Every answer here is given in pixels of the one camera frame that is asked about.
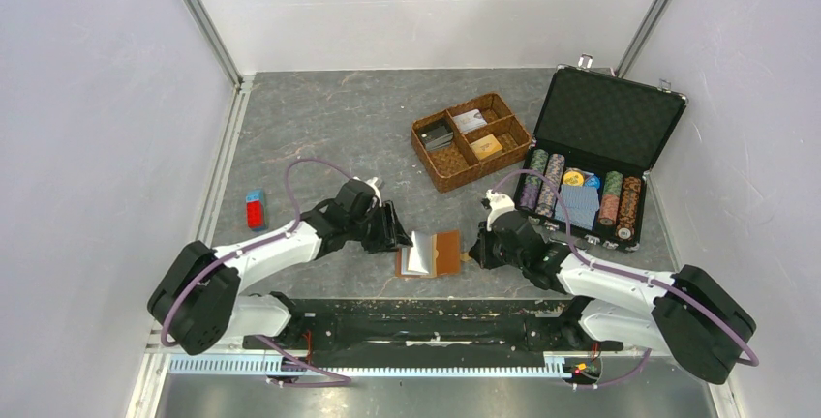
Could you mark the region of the brown leather card holder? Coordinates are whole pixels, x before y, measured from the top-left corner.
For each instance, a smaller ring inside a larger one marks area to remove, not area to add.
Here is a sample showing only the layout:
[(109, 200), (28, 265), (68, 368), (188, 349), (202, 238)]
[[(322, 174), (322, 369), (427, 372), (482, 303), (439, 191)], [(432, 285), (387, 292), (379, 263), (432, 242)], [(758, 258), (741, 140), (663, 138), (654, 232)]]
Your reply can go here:
[(396, 254), (395, 275), (400, 278), (434, 279), (461, 271), (462, 248), (459, 230), (426, 234), (413, 231), (409, 247)]

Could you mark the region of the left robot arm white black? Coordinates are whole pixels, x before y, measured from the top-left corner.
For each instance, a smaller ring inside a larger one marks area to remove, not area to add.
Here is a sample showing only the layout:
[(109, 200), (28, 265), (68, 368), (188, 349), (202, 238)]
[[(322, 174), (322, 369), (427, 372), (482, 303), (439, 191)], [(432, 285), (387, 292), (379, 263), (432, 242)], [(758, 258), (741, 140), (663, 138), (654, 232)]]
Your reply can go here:
[(337, 192), (286, 225), (238, 244), (186, 244), (149, 297), (160, 342), (199, 355), (223, 338), (262, 335), (297, 345), (304, 322), (284, 295), (245, 295), (250, 286), (299, 264), (319, 260), (348, 242), (366, 254), (412, 245), (378, 179), (349, 179)]

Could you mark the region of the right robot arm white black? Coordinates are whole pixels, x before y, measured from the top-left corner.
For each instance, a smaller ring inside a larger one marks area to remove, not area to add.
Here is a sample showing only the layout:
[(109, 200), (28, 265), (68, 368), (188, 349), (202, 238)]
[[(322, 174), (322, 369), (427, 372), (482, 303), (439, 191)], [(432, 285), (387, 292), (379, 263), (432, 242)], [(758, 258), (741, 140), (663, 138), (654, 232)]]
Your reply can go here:
[(469, 251), (483, 269), (510, 266), (534, 286), (568, 295), (559, 323), (572, 348), (616, 342), (671, 356), (691, 375), (723, 384), (738, 365), (755, 365), (751, 315), (705, 270), (647, 271), (550, 242), (519, 211), (493, 213)]

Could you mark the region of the tan card box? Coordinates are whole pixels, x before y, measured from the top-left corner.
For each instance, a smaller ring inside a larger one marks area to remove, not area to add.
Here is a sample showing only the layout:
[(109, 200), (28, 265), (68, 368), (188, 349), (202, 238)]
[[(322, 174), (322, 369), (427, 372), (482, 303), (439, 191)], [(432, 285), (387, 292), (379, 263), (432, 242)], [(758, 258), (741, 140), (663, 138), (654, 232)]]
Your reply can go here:
[(503, 146), (494, 134), (487, 134), (471, 142), (470, 148), (480, 161), (496, 157), (503, 152)]

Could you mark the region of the black card stack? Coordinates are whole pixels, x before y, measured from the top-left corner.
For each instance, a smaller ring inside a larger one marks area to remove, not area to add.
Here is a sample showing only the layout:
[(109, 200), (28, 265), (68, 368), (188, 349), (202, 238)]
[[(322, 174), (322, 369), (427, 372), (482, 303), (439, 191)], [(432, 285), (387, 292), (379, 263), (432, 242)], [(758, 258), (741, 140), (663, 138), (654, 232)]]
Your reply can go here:
[(450, 124), (444, 119), (422, 127), (417, 135), (427, 152), (434, 152), (448, 147), (454, 136)]

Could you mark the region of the white card stack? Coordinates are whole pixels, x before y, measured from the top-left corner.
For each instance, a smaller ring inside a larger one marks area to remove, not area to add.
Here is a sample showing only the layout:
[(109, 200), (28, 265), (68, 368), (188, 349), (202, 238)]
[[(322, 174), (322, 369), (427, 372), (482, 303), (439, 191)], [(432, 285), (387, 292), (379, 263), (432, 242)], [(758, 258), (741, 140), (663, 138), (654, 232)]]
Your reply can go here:
[(467, 134), (488, 124), (479, 109), (452, 115), (453, 122), (460, 133)]

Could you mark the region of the grey striped chip row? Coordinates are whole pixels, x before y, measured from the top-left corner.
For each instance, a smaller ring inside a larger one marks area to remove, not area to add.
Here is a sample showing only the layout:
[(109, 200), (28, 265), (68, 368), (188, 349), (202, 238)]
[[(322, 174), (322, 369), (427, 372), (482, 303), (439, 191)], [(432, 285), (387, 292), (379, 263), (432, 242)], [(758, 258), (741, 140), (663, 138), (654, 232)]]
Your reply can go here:
[(557, 203), (557, 191), (561, 187), (565, 157), (561, 154), (551, 154), (544, 171), (546, 181), (540, 190), (535, 212), (543, 217), (552, 218)]

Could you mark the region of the purple green chip row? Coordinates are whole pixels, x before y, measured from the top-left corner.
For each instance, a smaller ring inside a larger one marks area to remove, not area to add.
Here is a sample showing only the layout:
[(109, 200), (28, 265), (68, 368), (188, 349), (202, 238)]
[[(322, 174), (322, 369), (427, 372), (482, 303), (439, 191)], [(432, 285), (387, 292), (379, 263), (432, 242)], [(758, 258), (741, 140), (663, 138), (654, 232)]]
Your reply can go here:
[[(549, 154), (543, 149), (533, 149), (532, 155), (526, 169), (536, 171), (539, 174), (544, 174), (545, 168), (549, 159)], [(534, 211), (538, 198), (542, 180), (538, 175), (526, 174), (524, 184), (521, 190), (521, 195), (518, 201), (520, 208)]]

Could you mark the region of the woven wicker divided basket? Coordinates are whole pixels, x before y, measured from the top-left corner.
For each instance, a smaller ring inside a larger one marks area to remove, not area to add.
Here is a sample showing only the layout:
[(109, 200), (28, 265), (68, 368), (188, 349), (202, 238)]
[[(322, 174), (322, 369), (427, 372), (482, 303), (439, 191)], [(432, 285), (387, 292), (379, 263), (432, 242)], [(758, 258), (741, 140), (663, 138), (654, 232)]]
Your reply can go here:
[[(479, 109), (488, 124), (462, 134), (455, 126), (452, 115), (473, 109)], [(427, 152), (417, 134), (422, 127), (440, 119), (450, 124), (454, 134), (453, 140), (446, 148)], [(442, 194), (523, 161), (533, 141), (532, 134), (496, 92), (477, 96), (417, 119), (410, 125), (410, 129), (412, 148), (435, 189)], [(494, 134), (498, 138), (503, 146), (503, 152), (496, 157), (480, 161), (471, 150), (470, 143), (487, 134)]]

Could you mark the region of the yellow dealer button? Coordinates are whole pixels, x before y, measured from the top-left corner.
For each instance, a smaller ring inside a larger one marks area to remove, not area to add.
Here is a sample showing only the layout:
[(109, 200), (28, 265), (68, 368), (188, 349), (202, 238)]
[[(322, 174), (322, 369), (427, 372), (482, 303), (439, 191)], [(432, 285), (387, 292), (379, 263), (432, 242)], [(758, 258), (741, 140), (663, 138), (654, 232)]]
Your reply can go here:
[(563, 175), (563, 184), (569, 186), (583, 186), (586, 182), (586, 176), (583, 172), (578, 170), (568, 170)]

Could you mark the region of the blue round dealer chip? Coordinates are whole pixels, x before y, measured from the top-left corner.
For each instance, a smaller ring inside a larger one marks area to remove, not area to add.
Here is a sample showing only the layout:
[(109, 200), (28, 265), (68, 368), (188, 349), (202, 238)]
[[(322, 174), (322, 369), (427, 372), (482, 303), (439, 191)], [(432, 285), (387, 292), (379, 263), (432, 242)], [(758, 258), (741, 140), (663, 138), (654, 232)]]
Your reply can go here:
[(584, 187), (595, 188), (595, 189), (598, 190), (598, 189), (601, 188), (601, 181), (597, 176), (591, 175), (590, 177), (588, 177), (585, 180), (585, 182), (583, 183), (583, 186)]

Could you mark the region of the red blue toy block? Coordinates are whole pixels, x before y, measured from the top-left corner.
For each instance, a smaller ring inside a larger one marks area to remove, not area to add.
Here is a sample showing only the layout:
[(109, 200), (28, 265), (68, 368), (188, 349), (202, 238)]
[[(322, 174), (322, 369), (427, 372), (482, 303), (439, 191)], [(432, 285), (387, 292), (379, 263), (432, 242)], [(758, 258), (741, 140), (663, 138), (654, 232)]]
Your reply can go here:
[(265, 193), (263, 189), (251, 190), (245, 197), (246, 224), (254, 232), (267, 229)]

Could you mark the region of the brown poker chip row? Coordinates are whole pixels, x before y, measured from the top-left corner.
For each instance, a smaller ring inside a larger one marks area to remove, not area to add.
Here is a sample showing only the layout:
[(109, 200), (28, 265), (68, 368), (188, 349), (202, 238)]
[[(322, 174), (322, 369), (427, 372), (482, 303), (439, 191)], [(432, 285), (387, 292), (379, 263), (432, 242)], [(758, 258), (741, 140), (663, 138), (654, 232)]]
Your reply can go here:
[(635, 234), (641, 188), (642, 181), (638, 177), (626, 177), (623, 180), (616, 229), (619, 239), (629, 240)]

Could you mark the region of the black poker chip case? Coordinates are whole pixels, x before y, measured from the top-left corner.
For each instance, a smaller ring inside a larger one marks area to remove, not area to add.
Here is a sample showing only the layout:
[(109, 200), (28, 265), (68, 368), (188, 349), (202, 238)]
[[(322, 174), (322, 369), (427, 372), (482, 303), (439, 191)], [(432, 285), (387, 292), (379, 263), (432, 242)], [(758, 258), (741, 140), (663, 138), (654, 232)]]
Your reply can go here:
[(572, 234), (606, 249), (631, 253), (638, 250), (650, 172), (668, 139), (679, 123), (687, 105), (687, 98), (669, 89), (595, 73), (568, 66), (556, 69), (552, 76), (543, 106), (533, 130), (533, 149), (543, 149), (549, 156), (565, 157), (562, 174), (578, 170), (601, 181), (598, 189), (599, 207), (605, 176), (618, 171), (626, 177), (642, 181), (638, 205), (638, 221), (634, 236), (619, 239), (617, 221), (611, 226), (599, 223), (598, 213), (592, 230), (572, 227), (569, 212), (557, 191), (557, 203), (552, 218), (538, 215), (519, 207), (518, 201), (526, 174), (544, 174), (528, 170), (520, 176), (513, 196), (517, 209), (528, 214), (534, 224), (551, 230)]

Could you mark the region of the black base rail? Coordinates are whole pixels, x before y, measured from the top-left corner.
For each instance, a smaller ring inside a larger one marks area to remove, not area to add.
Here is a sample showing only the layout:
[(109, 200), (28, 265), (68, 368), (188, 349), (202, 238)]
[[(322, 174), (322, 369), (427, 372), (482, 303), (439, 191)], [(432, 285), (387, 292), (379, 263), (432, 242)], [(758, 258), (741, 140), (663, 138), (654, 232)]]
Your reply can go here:
[(558, 299), (294, 299), (273, 341), (323, 368), (538, 367), (546, 352), (623, 350)]

